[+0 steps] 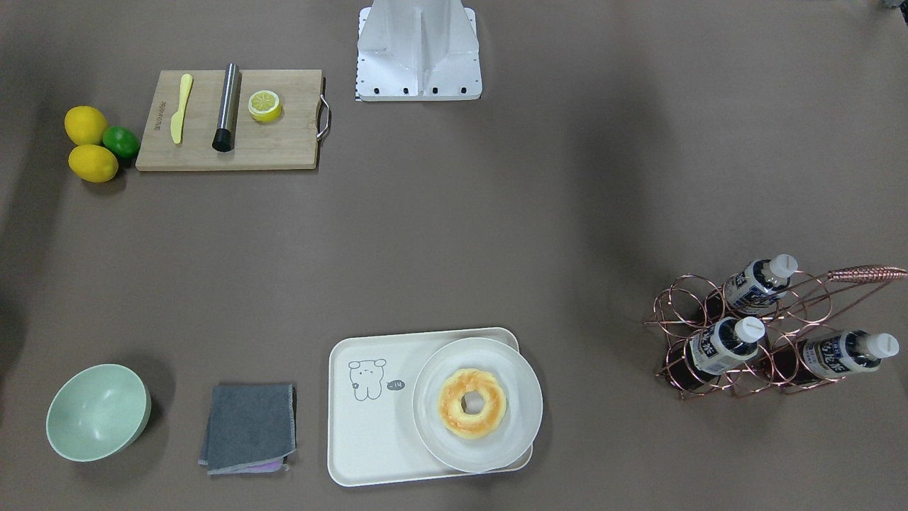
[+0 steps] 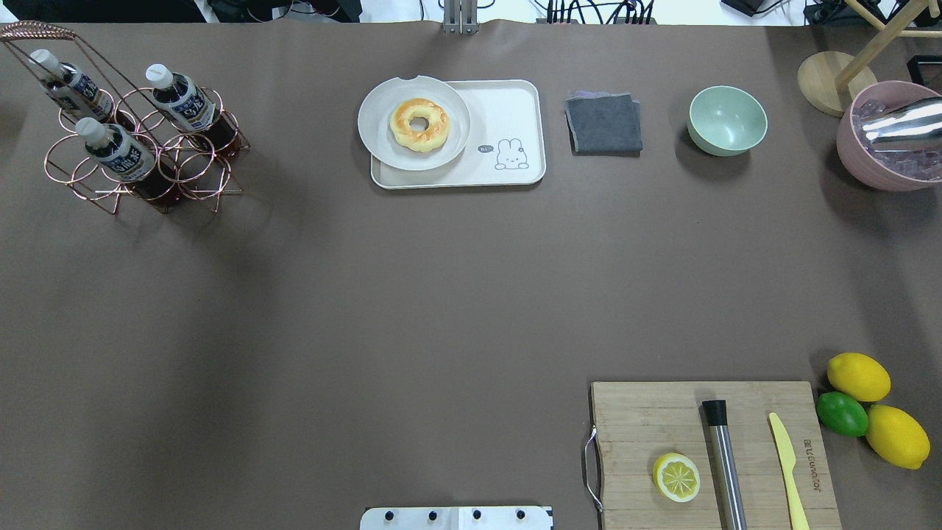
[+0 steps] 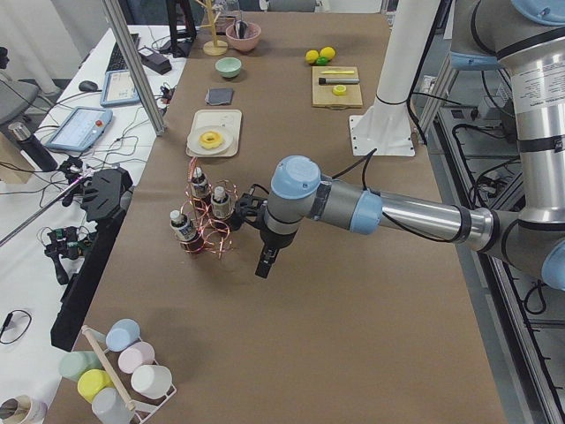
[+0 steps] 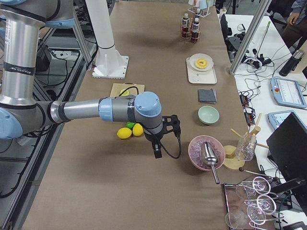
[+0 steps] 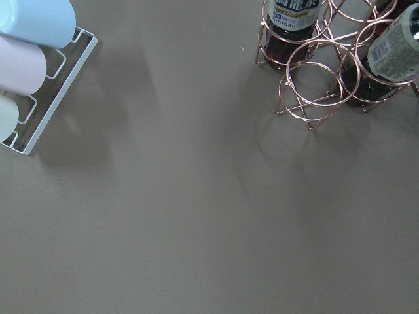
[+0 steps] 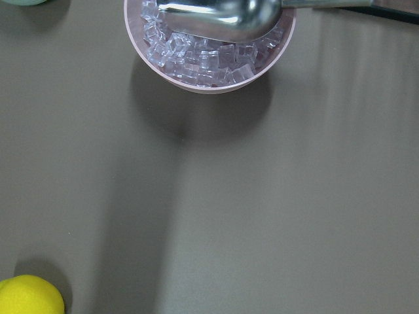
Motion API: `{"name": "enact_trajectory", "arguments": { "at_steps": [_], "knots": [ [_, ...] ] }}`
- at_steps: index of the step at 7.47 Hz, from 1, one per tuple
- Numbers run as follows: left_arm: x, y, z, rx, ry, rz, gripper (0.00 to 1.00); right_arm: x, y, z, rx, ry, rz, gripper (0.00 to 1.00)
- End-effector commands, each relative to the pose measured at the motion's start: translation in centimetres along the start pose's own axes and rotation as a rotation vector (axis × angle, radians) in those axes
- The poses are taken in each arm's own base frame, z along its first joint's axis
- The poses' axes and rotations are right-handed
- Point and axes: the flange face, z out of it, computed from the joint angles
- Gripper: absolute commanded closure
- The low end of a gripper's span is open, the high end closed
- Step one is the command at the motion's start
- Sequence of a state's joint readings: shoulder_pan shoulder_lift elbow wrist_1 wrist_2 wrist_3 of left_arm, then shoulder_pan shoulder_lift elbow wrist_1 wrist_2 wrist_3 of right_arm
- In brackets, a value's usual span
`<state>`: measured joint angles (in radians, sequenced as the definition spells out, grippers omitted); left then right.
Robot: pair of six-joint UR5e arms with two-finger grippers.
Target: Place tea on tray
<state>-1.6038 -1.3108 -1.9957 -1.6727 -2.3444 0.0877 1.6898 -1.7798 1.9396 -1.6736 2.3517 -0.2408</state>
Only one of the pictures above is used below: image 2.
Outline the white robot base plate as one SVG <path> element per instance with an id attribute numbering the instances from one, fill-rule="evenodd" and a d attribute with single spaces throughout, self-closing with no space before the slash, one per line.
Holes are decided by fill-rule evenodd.
<path id="1" fill-rule="evenodd" d="M 553 529 L 547 506 L 374 507 L 360 529 Z"/>

